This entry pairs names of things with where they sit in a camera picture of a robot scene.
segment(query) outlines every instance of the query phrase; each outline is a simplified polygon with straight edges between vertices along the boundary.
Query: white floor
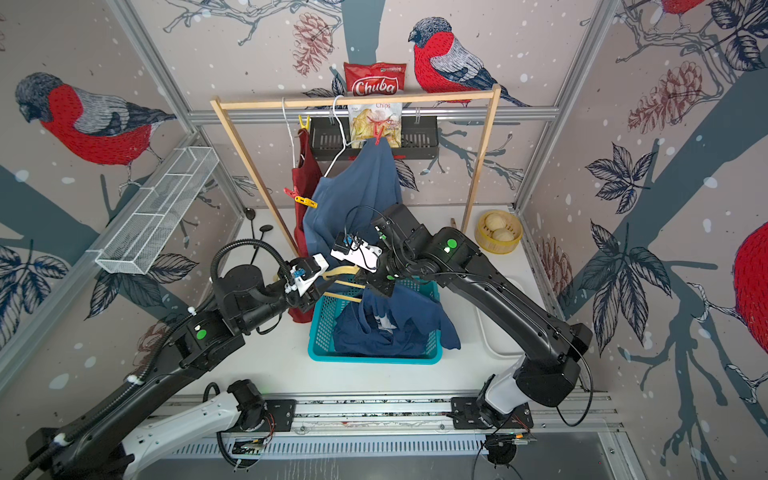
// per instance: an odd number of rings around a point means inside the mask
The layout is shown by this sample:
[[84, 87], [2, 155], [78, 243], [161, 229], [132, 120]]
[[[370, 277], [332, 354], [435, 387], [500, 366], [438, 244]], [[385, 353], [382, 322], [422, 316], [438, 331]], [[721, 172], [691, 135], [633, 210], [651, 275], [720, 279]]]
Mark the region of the white floor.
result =
[[[476, 207], [471, 226], [486, 210], [506, 206]], [[461, 223], [463, 206], [411, 207], [414, 216], [422, 221], [430, 233], [449, 225], [451, 217]], [[289, 229], [293, 231], [295, 216], [292, 209], [281, 209]], [[257, 238], [259, 227], [276, 222], [268, 210], [259, 210], [254, 221]], [[474, 237], [474, 227], [468, 232]], [[238, 238], [250, 238], [250, 222], [246, 221]], [[283, 235], [277, 228], [264, 240], [273, 245], [285, 259], [293, 257]], [[232, 252], [225, 270], [247, 263], [253, 250], [241, 247]], [[513, 279], [539, 305], [541, 295], [534, 280], [522, 245], [507, 255], [487, 253], [498, 271]], [[265, 281], [270, 282], [277, 272], [272, 257], [260, 251], [255, 264], [262, 269]], [[281, 324], [266, 336], [255, 333], [246, 337], [246, 345], [224, 360], [213, 372], [190, 384], [180, 394], [201, 393], [208, 382], [217, 382], [226, 388], [239, 379], [251, 379], [262, 393], [421, 393], [458, 392], [479, 390], [492, 374], [506, 370], [514, 359], [500, 359], [485, 347], [478, 324], [477, 309], [448, 289], [440, 289], [440, 300], [453, 322], [462, 342], [460, 350], [444, 350], [442, 359], [432, 366], [389, 365], [366, 363], [315, 362], [307, 354], [310, 324], [299, 324], [285, 315]]]

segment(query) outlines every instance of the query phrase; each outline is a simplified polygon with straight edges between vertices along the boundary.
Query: chips bag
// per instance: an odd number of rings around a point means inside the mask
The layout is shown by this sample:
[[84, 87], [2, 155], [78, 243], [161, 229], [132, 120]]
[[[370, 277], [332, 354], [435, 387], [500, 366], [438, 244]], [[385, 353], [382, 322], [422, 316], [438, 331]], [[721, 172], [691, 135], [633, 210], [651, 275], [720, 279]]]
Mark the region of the chips bag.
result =
[[[405, 64], [344, 64], [346, 89], [356, 97], [371, 94], [394, 95], [406, 81]], [[385, 137], [392, 148], [400, 147], [402, 104], [378, 103], [350, 105], [349, 136], [352, 148], [362, 148], [366, 138], [376, 143]]]
[[376, 144], [385, 138], [390, 147], [401, 146], [402, 104], [350, 105], [348, 109], [352, 148], [362, 148], [366, 138], [375, 138]]
[[406, 84], [406, 64], [344, 64], [346, 90], [356, 97], [371, 94], [394, 95]]

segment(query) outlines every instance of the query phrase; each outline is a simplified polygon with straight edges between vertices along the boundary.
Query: wooden rod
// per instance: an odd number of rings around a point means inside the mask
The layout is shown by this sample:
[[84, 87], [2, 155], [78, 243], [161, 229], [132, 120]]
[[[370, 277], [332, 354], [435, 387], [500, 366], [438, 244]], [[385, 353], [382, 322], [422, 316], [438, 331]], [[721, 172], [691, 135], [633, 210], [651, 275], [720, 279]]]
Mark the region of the wooden rod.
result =
[[286, 227], [286, 223], [283, 221], [283, 217], [280, 215], [275, 202], [272, 200], [270, 191], [266, 189], [264, 180], [261, 179], [261, 175], [259, 175], [259, 171], [256, 169], [256, 165], [253, 162], [253, 159], [251, 159], [250, 155], [248, 154], [248, 150], [243, 144], [243, 140], [240, 138], [240, 134], [237, 133], [237, 129], [230, 120], [230, 116], [227, 114], [226, 110], [222, 108], [221, 103], [219, 102], [219, 98], [214, 98], [212, 101], [210, 101], [210, 104], [213, 106], [216, 115], [219, 117], [221, 126], [224, 127], [227, 135], [229, 135], [230, 140], [232, 141], [232, 145], [234, 145], [235, 150], [237, 150], [237, 153], [240, 155], [240, 159], [242, 159], [246, 170], [248, 170], [248, 174], [250, 174], [253, 182], [259, 188], [259, 193], [264, 199], [264, 203], [266, 203], [267, 208], [270, 209], [270, 212], [272, 212], [272, 215], [275, 217], [278, 228], [280, 228], [280, 231], [283, 232], [286, 240], [288, 240], [288, 244], [290, 245], [293, 254], [298, 257], [299, 247], [296, 246], [296, 241], [288, 231], [288, 227]]
[[348, 300], [350, 302], [356, 302], [356, 303], [362, 302], [362, 299], [360, 298], [355, 298], [353, 296], [347, 296], [347, 295], [339, 295], [338, 293], [325, 292], [323, 295], [331, 296], [333, 298], [338, 298], [340, 300]]
[[[336, 105], [359, 105], [376, 103], [408, 103], [414, 101], [451, 101], [451, 100], [481, 100], [493, 98], [493, 90], [453, 91], [443, 94], [397, 94], [397, 95], [368, 95], [365, 97], [340, 97]], [[298, 98], [286, 99], [286, 108], [330, 107], [333, 98]], [[220, 103], [223, 110], [246, 110], [249, 108], [281, 108], [281, 100], [241, 101]]]
[[478, 194], [478, 184], [480, 183], [480, 172], [482, 171], [485, 152], [488, 150], [488, 141], [491, 140], [491, 131], [493, 130], [493, 120], [496, 118], [496, 109], [498, 101], [502, 97], [502, 87], [499, 84], [493, 85], [493, 97], [488, 103], [488, 113], [485, 114], [485, 124], [482, 127], [480, 136], [480, 148], [475, 161], [475, 174], [472, 175], [472, 183], [469, 185], [469, 195], [467, 196], [467, 205], [464, 207], [464, 219], [462, 220], [462, 233], [467, 233], [469, 225], [469, 216], [472, 214], [472, 205], [475, 204], [475, 197]]

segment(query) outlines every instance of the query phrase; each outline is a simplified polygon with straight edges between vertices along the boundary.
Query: bird illustration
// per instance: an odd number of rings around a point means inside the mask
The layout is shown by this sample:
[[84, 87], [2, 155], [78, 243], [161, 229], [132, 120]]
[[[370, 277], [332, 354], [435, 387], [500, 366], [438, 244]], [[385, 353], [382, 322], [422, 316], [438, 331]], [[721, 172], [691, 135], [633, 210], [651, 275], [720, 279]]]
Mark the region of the bird illustration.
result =
[[[749, 330], [752, 337], [768, 353], [768, 223], [753, 231], [741, 244], [733, 262], [733, 289], [736, 290], [736, 306], [725, 308], [707, 300], [704, 288], [698, 283], [689, 283], [699, 290], [704, 301], [704, 313], [696, 318], [704, 322], [709, 310], [715, 309], [737, 318]], [[735, 365], [727, 368], [735, 371], [750, 387], [752, 396], [741, 397], [747, 403], [757, 403], [757, 387], [768, 380], [768, 372], [755, 380], [748, 379]]]
[[653, 31], [659, 30], [658, 29], [659, 22], [661, 22], [661, 19], [664, 18], [664, 16], [667, 13], [677, 15], [677, 19], [680, 21], [680, 26], [677, 27], [677, 30], [673, 32], [672, 35], [674, 35], [678, 33], [680, 30], [684, 30], [684, 29], [690, 30], [690, 25], [683, 24], [683, 14], [691, 10], [693, 7], [704, 3], [704, 0], [642, 0], [641, 2], [638, 2], [635, 5], [632, 5], [630, 9], [634, 9], [641, 5], [645, 5], [648, 2], [653, 2], [661, 7], [661, 16], [659, 17], [658, 20], [656, 20], [656, 23], [654, 23], [654, 26], [651, 27]]
[[157, 127], [176, 115], [141, 107], [114, 95], [92, 94], [65, 84], [47, 73], [33, 73], [16, 86], [18, 109], [27, 122], [39, 120], [73, 154], [100, 165], [125, 165], [131, 180], [131, 162], [151, 149]]
[[[428, 17], [419, 20], [411, 30], [408, 41], [413, 48], [416, 80], [429, 93], [448, 91], [490, 90], [498, 83], [482, 60], [458, 41], [444, 18]], [[502, 98], [518, 107], [528, 105], [510, 96], [502, 86]], [[469, 100], [454, 100], [466, 107]]]

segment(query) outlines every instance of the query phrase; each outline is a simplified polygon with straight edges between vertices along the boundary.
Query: black robotic arm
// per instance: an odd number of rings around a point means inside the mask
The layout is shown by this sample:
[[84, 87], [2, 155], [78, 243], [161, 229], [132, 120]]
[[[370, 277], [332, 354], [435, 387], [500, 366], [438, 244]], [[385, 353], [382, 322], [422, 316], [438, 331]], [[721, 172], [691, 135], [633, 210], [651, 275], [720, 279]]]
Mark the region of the black robotic arm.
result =
[[[528, 400], [557, 406], [571, 392], [580, 372], [578, 360], [592, 337], [586, 326], [568, 325], [549, 315], [454, 228], [443, 228], [433, 236], [400, 204], [373, 224], [379, 231], [381, 253], [374, 249], [378, 261], [366, 273], [367, 287], [391, 295], [398, 278], [434, 280], [485, 312], [525, 351], [520, 362], [484, 385], [476, 399], [482, 423], [500, 427], [515, 407]], [[343, 241], [347, 239], [355, 240], [344, 234]], [[219, 278], [221, 258], [244, 245], [268, 251], [278, 262], [280, 280], [265, 286], [260, 269], [252, 265], [236, 266]], [[40, 429], [30, 436], [31, 464], [15, 480], [37, 467], [55, 480], [121, 478], [129, 465], [135, 470], [131, 463], [137, 459], [126, 451], [126, 437], [173, 394], [243, 346], [243, 335], [259, 332], [259, 326], [291, 306], [306, 311], [314, 305], [323, 291], [313, 282], [327, 267], [317, 255], [287, 263], [260, 240], [226, 245], [211, 263], [215, 301], [211, 299], [170, 329], [146, 366], [91, 411], [61, 429]], [[265, 409], [256, 387], [247, 380], [236, 382], [228, 393], [239, 414], [224, 427], [256, 428]]]

